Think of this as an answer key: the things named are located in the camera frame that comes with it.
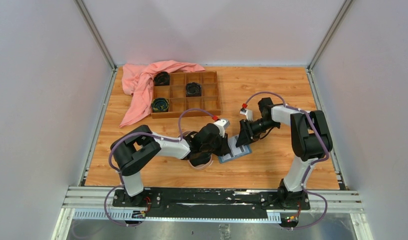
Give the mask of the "teal leather card holder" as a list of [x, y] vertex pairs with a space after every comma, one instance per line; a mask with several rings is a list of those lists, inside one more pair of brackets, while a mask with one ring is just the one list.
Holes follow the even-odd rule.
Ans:
[[242, 145], [240, 147], [236, 147], [237, 140], [238, 140], [238, 135], [232, 136], [228, 139], [228, 146], [231, 152], [224, 156], [218, 157], [218, 161], [220, 164], [230, 162], [232, 160], [238, 159], [240, 157], [243, 157], [245, 155], [249, 155], [252, 153], [252, 150], [249, 145]]

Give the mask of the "pink oval card tray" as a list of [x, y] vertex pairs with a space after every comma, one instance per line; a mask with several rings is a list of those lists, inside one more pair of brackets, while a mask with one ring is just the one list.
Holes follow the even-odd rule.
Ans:
[[190, 146], [190, 152], [182, 158], [182, 160], [187, 161], [195, 170], [202, 170], [213, 163], [212, 153], [202, 152], [196, 146], [193, 145], [192, 139], [197, 134], [197, 131], [184, 131], [183, 138], [187, 141]]

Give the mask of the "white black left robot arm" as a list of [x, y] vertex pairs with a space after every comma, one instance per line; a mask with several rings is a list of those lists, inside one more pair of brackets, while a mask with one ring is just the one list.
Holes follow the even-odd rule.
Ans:
[[199, 131], [184, 132], [168, 137], [152, 132], [141, 125], [110, 146], [109, 164], [120, 176], [126, 201], [134, 207], [145, 200], [141, 169], [154, 157], [172, 157], [187, 161], [200, 170], [212, 163], [212, 156], [222, 157], [231, 152], [226, 129], [230, 123], [218, 119]]

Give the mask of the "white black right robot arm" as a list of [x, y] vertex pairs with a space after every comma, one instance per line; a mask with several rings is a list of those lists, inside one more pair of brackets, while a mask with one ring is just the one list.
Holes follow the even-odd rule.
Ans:
[[306, 111], [286, 104], [274, 104], [269, 97], [258, 102], [261, 118], [253, 120], [252, 111], [244, 103], [240, 113], [246, 119], [240, 121], [240, 132], [236, 147], [249, 145], [263, 139], [262, 133], [280, 128], [281, 124], [290, 127], [291, 145], [294, 159], [290, 170], [277, 189], [277, 196], [267, 205], [279, 204], [289, 209], [306, 198], [305, 186], [313, 167], [329, 159], [333, 142], [324, 112]]

